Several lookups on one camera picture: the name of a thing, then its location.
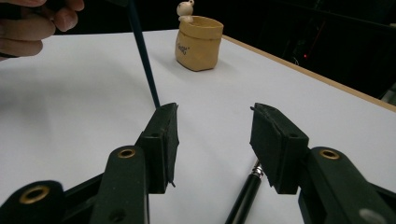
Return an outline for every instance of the ceramic cup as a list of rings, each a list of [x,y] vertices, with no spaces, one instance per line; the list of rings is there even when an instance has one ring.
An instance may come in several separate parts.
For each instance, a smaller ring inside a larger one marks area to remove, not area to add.
[[[224,26],[206,17],[192,17],[193,22],[180,22],[175,48],[176,59],[192,71],[212,69],[218,62]]]

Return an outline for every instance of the brass ring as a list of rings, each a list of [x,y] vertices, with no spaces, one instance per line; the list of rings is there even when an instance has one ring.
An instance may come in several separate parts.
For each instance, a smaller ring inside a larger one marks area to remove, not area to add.
[[[38,185],[27,189],[20,197],[20,203],[36,203],[45,198],[50,193],[50,188],[44,185]]]

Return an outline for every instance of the white table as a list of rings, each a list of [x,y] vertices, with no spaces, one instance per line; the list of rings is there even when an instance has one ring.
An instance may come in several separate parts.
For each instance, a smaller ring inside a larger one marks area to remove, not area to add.
[[[256,160],[254,103],[278,108],[310,147],[344,152],[370,182],[396,191],[393,107],[230,38],[215,69],[196,73],[175,60],[177,30],[144,36],[161,104],[179,105],[177,187],[150,195],[151,223],[224,223]],[[53,36],[35,57],[1,62],[0,203],[37,180],[70,189],[101,174],[153,112],[133,34]],[[277,195],[263,180],[247,223],[303,223],[297,195]]]

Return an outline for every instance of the small figurine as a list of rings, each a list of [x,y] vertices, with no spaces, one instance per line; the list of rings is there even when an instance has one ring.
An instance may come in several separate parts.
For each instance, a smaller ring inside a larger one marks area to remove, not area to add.
[[[194,6],[194,0],[188,2],[181,2],[177,6],[177,15],[179,21],[193,22],[192,12]]]

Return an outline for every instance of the metal rod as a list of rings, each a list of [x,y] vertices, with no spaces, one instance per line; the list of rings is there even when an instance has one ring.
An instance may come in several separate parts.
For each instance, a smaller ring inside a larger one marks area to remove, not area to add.
[[[248,212],[256,197],[260,184],[262,183],[262,176],[264,171],[257,160],[251,170],[250,175],[247,177],[244,187],[236,199],[230,215],[228,215],[226,224],[242,224],[245,223],[248,217]]]
[[[155,88],[155,81],[152,75],[151,66],[149,64],[149,55],[145,45],[145,39],[143,38],[142,28],[140,27],[139,17],[137,15],[136,6],[134,0],[130,0],[127,6],[129,22],[134,32],[134,38],[136,40],[137,47],[139,49],[140,58],[145,69],[146,78],[148,80],[149,89],[151,91],[152,100],[154,101],[155,107],[160,107],[160,100],[158,99],[157,89]]]

